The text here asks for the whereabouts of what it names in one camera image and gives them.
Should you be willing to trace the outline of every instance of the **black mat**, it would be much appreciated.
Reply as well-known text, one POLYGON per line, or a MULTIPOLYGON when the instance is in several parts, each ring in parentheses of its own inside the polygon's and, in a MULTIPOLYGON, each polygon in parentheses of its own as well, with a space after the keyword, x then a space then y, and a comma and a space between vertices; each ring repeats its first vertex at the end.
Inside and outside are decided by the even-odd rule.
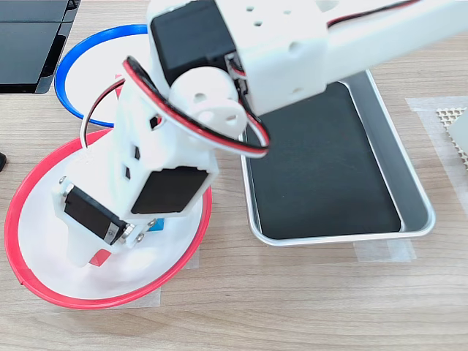
MULTIPOLYGON (((272 239, 398 232, 400 218, 347 87, 262 116, 272 144, 251 170, 272 239)), ((251 130, 249 140, 255 140, 251 130)))

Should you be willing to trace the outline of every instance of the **white wire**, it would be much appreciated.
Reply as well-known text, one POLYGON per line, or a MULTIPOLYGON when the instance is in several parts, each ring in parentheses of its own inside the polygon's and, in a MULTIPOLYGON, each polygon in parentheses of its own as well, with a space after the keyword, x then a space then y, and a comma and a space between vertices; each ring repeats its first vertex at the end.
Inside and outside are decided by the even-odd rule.
MULTIPOLYGON (((117 84, 118 82, 120 82, 121 80, 124 80, 123 77, 118 77, 116 78, 116 80, 114 80, 114 82, 112 84, 110 84, 104 91, 107 91, 109 90, 109 88, 115 84, 117 84)), ((91 120, 91 115, 93 112, 93 106, 95 106, 97 101, 95 101, 93 103, 93 105, 91 106, 91 108, 89 109, 89 112, 86 114, 86 117, 83 117, 83 119, 81 120, 81 127, 80 127, 80 142, 81 142, 81 148, 88 148, 88 144, 86 142, 86 130, 88 129, 88 124, 89 124, 89 121, 91 120)))

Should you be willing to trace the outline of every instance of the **white plastic bracket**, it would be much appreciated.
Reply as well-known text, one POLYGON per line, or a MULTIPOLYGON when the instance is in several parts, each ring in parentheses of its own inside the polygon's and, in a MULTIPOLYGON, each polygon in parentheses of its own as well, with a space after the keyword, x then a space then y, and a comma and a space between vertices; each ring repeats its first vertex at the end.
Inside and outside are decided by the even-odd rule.
POLYGON ((325 90, 328 31, 315 1, 216 3, 246 72, 254 112, 261 115, 325 90))

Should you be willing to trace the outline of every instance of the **red wire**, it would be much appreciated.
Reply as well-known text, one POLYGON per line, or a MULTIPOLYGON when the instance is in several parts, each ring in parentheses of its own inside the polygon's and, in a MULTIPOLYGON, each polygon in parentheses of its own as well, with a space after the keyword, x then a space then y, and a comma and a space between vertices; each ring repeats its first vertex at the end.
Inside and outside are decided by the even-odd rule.
MULTIPOLYGON (((233 142, 230 142, 229 140, 225 140, 221 137, 213 135, 208 130, 201 129, 195 124, 191 123, 190 121, 187 121, 185 118, 183 118, 182 116, 180 116, 179 114, 171 110, 157 95, 155 95, 151 91, 151 89, 140 79, 140 77, 136 74, 136 72, 132 69, 132 67, 129 65, 127 61, 124 62, 124 68, 129 74, 129 76, 131 77, 131 79, 133 79, 133 81, 138 85, 140 89, 142 89, 142 91, 146 94, 147 97, 151 99, 151 101, 153 101, 161 110, 163 110, 171 118, 175 119, 178 123, 182 124, 187 129, 192 130, 193 132, 197 133, 201 137, 204 137, 205 139, 208 139, 212 142, 215 142, 223 146, 228 146, 235 150, 245 151, 251 154, 266 154, 267 152, 266 150, 262 150, 258 148, 251 148, 246 145, 238 145, 237 143, 235 143, 237 140, 233 139, 233 142)), ((258 128, 259 127, 258 122, 255 121, 249 114, 248 114, 248 117, 249 117, 249 120, 258 128)), ((262 133, 262 136, 265 138, 265 142, 268 145, 269 139, 265 137, 268 134, 263 130, 263 128, 260 127, 258 129, 262 133)))
POLYGON ((241 75, 242 77, 245 77, 246 76, 246 73, 245 72, 242 72, 241 70, 235 68, 234 66, 231 65, 231 68, 233 69, 233 71, 235 73, 237 73, 238 75, 241 75))
POLYGON ((89 120, 91 119, 91 116, 93 115, 94 110, 96 110, 97 105, 100 104, 100 102, 107 96, 109 95, 112 91, 116 90, 119 86, 122 86, 125 83, 125 78, 122 78, 120 80, 117 80, 113 85, 111 85, 109 88, 105 89, 101 95, 96 99, 94 102, 93 106, 91 107, 88 115, 85 118, 86 120, 84 121, 85 123, 85 129, 84 129, 84 142, 85 142, 85 147, 88 147, 88 142, 86 141, 86 131, 88 130, 88 123, 89 120))
POLYGON ((402 7, 412 5, 412 4, 414 4, 416 2, 419 2, 419 1, 420 0, 400 1, 400 2, 397 2, 395 4, 389 4, 389 5, 386 5, 384 7, 379 7, 377 9, 374 9, 374 10, 369 10, 369 11, 365 11, 365 12, 358 12, 358 13, 353 13, 353 14, 350 14, 350 15, 341 16, 341 17, 334 18, 333 20, 328 21, 327 26, 328 26, 328 28, 330 28, 331 26, 334 26, 335 24, 338 24, 338 23, 341 23, 341 22, 345 22, 346 20, 361 18, 361 17, 367 16, 367 15, 372 15, 374 13, 378 13, 378 12, 382 12, 382 11, 386 11, 386 10, 400 9, 402 7))

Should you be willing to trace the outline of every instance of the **blue block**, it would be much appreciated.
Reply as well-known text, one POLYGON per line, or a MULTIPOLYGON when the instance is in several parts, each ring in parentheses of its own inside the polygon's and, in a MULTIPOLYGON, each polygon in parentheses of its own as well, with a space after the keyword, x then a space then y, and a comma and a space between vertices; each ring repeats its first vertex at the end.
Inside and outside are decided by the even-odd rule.
POLYGON ((164 229, 164 218, 160 218, 158 220, 156 220, 156 224, 149 228, 148 231, 149 232, 158 232, 160 230, 163 230, 164 229))

